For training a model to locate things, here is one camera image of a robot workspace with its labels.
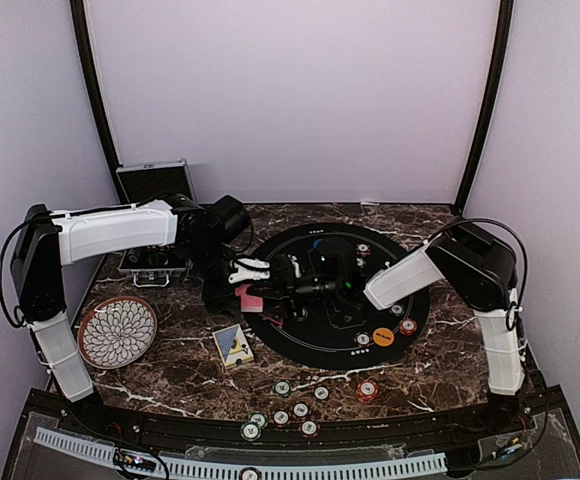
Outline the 100 chips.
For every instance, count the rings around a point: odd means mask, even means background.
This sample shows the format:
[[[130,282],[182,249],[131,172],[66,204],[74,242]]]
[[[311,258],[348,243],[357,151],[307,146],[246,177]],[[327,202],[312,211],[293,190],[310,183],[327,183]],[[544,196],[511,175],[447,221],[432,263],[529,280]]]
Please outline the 100 chips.
[[[365,332],[359,332],[355,335],[355,342],[359,347],[366,347],[371,342],[371,337]]]
[[[356,246],[356,251],[357,251],[358,255],[360,255],[362,257],[366,257],[366,256],[371,254],[371,247],[368,244],[359,243]]]

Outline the red-backed card deck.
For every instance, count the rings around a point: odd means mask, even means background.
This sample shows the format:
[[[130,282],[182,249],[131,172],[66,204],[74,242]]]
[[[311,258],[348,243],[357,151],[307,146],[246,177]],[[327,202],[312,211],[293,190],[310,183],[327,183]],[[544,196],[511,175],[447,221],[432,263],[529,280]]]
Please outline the red-backed card deck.
[[[243,284],[235,289],[235,296],[240,302],[242,313],[262,313],[264,310],[264,299],[248,293],[250,284]]]

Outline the red triangle all-in marker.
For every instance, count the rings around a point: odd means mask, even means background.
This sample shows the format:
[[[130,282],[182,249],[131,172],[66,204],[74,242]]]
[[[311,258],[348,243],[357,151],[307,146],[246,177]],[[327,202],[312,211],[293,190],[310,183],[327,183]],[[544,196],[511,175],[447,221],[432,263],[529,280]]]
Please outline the red triangle all-in marker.
[[[266,320],[266,321],[270,322],[271,324],[274,324],[274,325],[276,325],[276,326],[278,326],[278,327],[282,327],[282,326],[284,325],[284,321],[283,321],[283,319],[282,319],[282,318],[280,318],[280,317],[276,317],[276,316],[270,316],[270,315],[268,315],[268,314],[265,314],[265,313],[262,313],[262,314],[261,314],[261,317],[262,317],[264,320]]]

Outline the orange big blind button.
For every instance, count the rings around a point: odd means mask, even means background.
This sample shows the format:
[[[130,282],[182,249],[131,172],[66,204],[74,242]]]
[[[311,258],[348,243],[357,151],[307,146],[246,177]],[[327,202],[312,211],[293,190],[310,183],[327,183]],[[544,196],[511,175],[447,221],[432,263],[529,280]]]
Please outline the orange big blind button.
[[[379,347],[390,347],[394,344],[395,333],[387,327],[380,327],[373,331],[372,339]]]

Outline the red 5 chips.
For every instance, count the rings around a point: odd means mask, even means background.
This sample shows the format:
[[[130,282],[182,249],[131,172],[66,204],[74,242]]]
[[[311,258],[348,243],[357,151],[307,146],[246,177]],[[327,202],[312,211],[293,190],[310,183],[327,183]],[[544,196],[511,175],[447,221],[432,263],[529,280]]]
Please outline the red 5 chips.
[[[410,318],[405,318],[399,323],[399,332],[404,336],[414,335],[417,330],[417,323]]]

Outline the black orange 100 chip stack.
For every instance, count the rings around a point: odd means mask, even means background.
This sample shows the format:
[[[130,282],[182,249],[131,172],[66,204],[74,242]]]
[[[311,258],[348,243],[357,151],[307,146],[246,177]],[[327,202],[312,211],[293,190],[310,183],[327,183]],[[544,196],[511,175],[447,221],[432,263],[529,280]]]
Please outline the black orange 100 chip stack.
[[[329,389],[325,386],[318,386],[313,391],[314,398],[318,401],[324,401],[329,398]]]

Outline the red 5 chip stack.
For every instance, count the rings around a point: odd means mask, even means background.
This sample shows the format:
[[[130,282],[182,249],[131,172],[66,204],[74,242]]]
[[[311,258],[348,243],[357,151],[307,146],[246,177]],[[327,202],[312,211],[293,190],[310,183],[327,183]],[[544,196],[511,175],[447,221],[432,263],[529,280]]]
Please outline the red 5 chip stack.
[[[362,403],[373,401],[379,393],[379,387],[374,381],[366,380],[360,382],[357,387],[357,399]]]

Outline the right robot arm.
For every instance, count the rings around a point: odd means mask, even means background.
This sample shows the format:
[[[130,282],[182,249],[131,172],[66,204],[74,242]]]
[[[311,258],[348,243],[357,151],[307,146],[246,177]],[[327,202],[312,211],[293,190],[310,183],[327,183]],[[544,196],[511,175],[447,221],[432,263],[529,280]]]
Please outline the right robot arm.
[[[446,281],[474,312],[498,396],[480,413],[491,434],[519,416],[524,373],[514,324],[516,256],[478,226],[454,225],[413,251],[367,228],[342,223],[294,227],[255,252],[271,263],[272,295],[248,324],[282,356],[327,370],[396,360],[422,334],[430,285]]]

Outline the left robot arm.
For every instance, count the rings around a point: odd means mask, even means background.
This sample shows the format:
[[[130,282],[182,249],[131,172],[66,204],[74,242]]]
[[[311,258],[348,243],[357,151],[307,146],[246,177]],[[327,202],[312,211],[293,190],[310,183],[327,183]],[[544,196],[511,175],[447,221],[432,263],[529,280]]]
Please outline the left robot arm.
[[[226,195],[201,206],[183,194],[81,211],[31,207],[5,241],[17,304],[11,319],[31,331],[67,401],[73,421],[90,436],[111,427],[110,412],[89,398],[95,392],[67,315],[63,269],[90,257],[152,246],[174,246],[204,281],[204,301],[216,306],[229,294],[229,244],[251,226],[244,205]]]

